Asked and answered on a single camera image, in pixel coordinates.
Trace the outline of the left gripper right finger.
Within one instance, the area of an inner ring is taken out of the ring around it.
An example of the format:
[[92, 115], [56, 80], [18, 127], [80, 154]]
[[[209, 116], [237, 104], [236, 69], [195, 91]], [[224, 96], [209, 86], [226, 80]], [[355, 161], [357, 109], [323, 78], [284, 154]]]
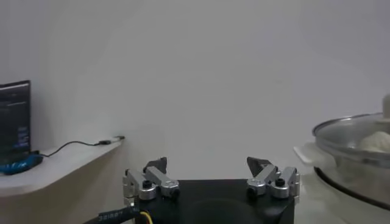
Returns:
[[247, 183], [246, 195], [249, 201], [256, 201], [269, 194], [277, 200], [289, 197], [295, 203], [300, 198], [300, 173], [295, 167], [280, 170], [266, 159], [247, 157], [247, 165], [252, 174]]

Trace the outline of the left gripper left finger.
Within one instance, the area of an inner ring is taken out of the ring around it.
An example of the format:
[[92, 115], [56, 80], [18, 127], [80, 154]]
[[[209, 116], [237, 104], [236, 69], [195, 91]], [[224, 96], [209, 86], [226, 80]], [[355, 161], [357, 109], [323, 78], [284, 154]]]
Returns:
[[180, 195], [180, 184], [167, 176], [167, 157], [149, 161], [142, 171], [127, 169], [122, 178], [124, 204], [131, 205], [132, 199], [152, 201], [160, 194], [175, 200]]

